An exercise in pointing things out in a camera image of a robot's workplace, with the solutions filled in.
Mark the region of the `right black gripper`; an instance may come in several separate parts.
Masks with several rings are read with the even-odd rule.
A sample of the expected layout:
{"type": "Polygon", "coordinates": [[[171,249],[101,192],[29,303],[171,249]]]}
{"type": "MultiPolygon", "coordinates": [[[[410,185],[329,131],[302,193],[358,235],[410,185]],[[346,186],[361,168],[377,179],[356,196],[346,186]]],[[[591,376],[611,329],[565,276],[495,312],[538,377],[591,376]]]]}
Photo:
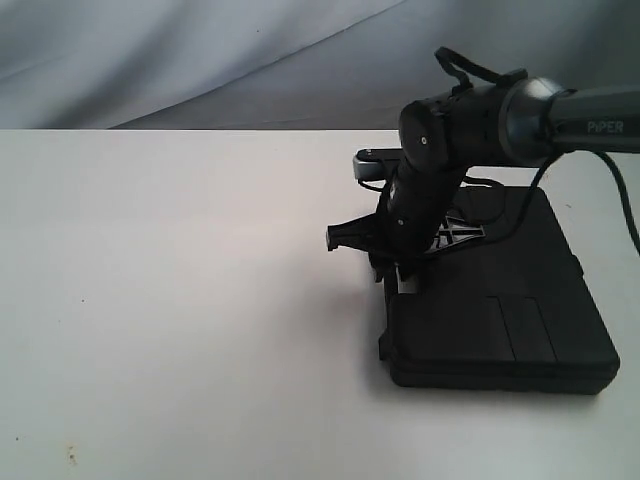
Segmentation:
{"type": "Polygon", "coordinates": [[[327,249],[367,253],[375,283],[381,283],[397,264],[398,293],[416,294],[418,276],[412,264],[485,237],[483,227],[447,217],[466,173],[465,166],[421,173],[401,161],[383,187],[374,213],[327,227],[327,249]]]}

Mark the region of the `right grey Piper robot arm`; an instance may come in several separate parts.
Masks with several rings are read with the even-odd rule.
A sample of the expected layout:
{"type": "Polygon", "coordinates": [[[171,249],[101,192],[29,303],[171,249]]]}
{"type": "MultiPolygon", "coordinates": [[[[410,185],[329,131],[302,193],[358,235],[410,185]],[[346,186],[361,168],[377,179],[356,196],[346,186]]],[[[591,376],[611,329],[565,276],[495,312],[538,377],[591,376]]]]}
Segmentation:
{"type": "Polygon", "coordinates": [[[366,252],[378,277],[414,273],[458,252],[515,242],[538,188],[531,185],[510,227],[474,219],[454,203],[461,188],[498,189],[468,176],[476,166],[532,168],[543,175],[562,156],[587,151],[604,161],[639,150],[639,93],[621,87],[569,90],[518,72],[484,87],[462,78],[450,93],[407,105],[397,149],[362,150],[358,183],[376,191],[374,213],[327,230],[327,247],[366,252]]]}

